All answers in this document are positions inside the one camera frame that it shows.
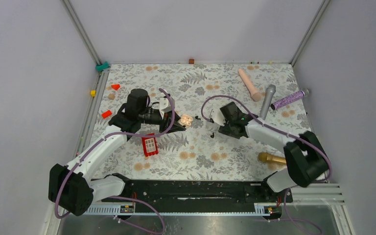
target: metal frame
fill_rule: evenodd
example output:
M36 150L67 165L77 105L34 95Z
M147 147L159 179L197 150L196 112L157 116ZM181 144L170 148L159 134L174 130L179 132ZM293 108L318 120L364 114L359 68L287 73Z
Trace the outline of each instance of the metal frame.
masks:
M87 35L86 31L84 30L84 27L81 24L81 21L78 18L77 13L75 12L74 7L72 6L70 0L61 0L61 2L63 3L68 15L71 18L71 21L73 22L75 28L77 29L78 34L80 35L81 39L83 40L84 45L86 46L87 50L89 51L90 56L92 57L92 59L94 60L96 65L101 65L102 64L101 59L98 56L92 42L90 41L89 36Z
M61 0L63 3L68 15L70 16L74 26L76 27L80 37L82 38L86 48L88 49L92 59L97 65L101 65L102 62L98 56L93 44L91 43L89 36L84 30L83 25L81 24L77 13L75 12L70 0ZM325 12L327 6L329 5L330 0L323 0L321 6L315 14L308 30L306 31L301 43L299 44L295 54L290 61L292 67L295 66L299 56L301 55L303 49L305 48L308 40L310 39L314 29L319 23L323 13ZM98 109L101 103L103 96L104 88L106 86L108 71L103 71L99 74L99 79L95 84L96 97L92 98L89 102L86 114L86 120L82 127L81 135L77 143L76 152L81 152L85 147L87 147L91 140L91 135L94 129L95 119L98 114ZM341 193L341 189L338 184L312 184L307 188L295 187L292 188L292 195L294 197L294 202L290 205L307 205L307 206L320 206L320 205L329 205L333 211L335 221L341 235L353 235L354 229L353 225L348 217L348 211L345 206L345 201ZM95 203L91 206L87 214L103 214L111 215L112 211L117 211L117 207L123 203ZM256 208L261 206L273 206L274 203L258 203ZM45 227L43 229L44 235L55 235L58 232L60 226L60 219L55 218L54 204L51 204L49 207L49 212L46 214ZM60 213L65 213L63 208L60 208ZM143 215L153 215L154 213L143 213ZM242 214L242 213L172 213L169 215L254 215L257 214Z
M331 0L323 0L323 2L321 3L321 6L319 7L318 11L315 14L315 17L313 18L312 22L310 23L310 26L307 29L304 38L302 39L301 43L298 46L298 49L296 50L295 54L292 57L292 60L290 61L290 64L292 65L292 67L295 67L295 64L298 61L299 56L301 55L303 49L305 48L309 38L312 36L313 31L315 30L316 26L318 25L318 22L320 21L322 15L324 14L325 10L327 9L330 1Z

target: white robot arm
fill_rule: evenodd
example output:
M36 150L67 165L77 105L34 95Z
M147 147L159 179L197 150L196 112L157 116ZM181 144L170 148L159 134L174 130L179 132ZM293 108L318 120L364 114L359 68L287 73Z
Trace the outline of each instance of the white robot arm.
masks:
M71 170L76 163L79 164L74 172L82 173L82 177L86 180L89 187L93 189L92 202L114 195L120 195L124 188L124 182L115 176L107 176L104 179L92 181L94 173L100 168L101 164L104 163L116 149L127 142L126 135L114 135L105 138L105 136L114 132L121 132L121 129L114 125L107 126L106 130L97 138L95 143L92 143L83 153L67 163L68 170Z
M231 102L212 114L212 121L221 125L219 132L234 138L248 137L268 144L285 155L287 168L277 171L264 179L273 192L280 192L295 185L307 187L322 173L328 170L325 159L313 148L289 135L280 134L267 126L263 120L254 120L250 114L244 114ZM310 131L300 135L300 138L317 147L323 153L317 137Z

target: red triangle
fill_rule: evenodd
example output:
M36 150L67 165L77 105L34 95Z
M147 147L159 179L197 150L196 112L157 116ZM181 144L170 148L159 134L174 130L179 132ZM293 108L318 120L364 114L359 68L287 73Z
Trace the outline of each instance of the red triangle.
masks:
M112 88L117 91L117 90L119 90L120 85L119 84L114 84L114 85L112 85Z

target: floral tablecloth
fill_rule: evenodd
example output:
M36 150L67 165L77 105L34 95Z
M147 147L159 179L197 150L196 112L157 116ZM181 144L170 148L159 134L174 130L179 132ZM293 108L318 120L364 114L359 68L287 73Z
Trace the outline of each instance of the floral tablecloth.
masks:
M263 95L268 85L276 85L273 101L298 91L290 65L112 65L92 141L97 139L113 116L103 119L101 114L107 110L115 114L134 88L147 90L151 102L162 96L158 88L167 90L175 99L179 115L201 116L203 102L207 97L217 94L234 96L253 113L259 114L263 98L259 102L251 100L238 76L239 68L250 75ZM113 90L112 84L120 84L120 89ZM204 113L207 115L212 109L219 109L229 102L225 98L211 100ZM270 109L266 122L294 133L309 130L301 100L276 111ZM102 178L118 172L132 179L261 180L282 168L280 165L265 164L258 160L260 152L281 156L279 151L252 139L237 140L222 135L218 133L218 127L203 119L194 120L192 126L184 132L157 138L159 154L148 158L143 154L141 138L132 137L109 156L95 177ZM158 126L142 125L139 133L158 133L158 129Z

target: fern leaf pattern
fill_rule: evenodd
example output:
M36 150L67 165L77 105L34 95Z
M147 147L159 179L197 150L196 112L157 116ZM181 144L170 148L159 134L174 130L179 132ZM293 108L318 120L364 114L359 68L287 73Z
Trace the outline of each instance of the fern leaf pattern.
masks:
M204 101L218 94L230 95L241 100L253 113L258 114L261 102L253 102L237 70L247 72L262 92L270 84L276 86L274 100L298 91L296 78L290 65L255 64L121 64L112 65L103 92L100 107L94 118L94 128L89 130L91 142L101 138L109 120L127 101L130 91L145 89L152 102L162 97L158 89L163 88L175 100L178 115L188 114L194 119L186 131L165 134L156 138L159 154L145 157L139 137L130 140L116 149L96 172L95 178L120 173L132 179L166 180L261 180L279 166L267 165L258 161L260 152L282 154L261 141L249 138L239 140L222 135L219 126L201 118ZM120 84L113 90L112 84ZM226 98L210 100L204 107L204 115L228 104ZM107 110L112 115L103 119ZM282 110L269 111L267 121L281 129L293 133L309 130L309 123L302 101L291 103ZM138 133L158 133L157 125L142 124Z

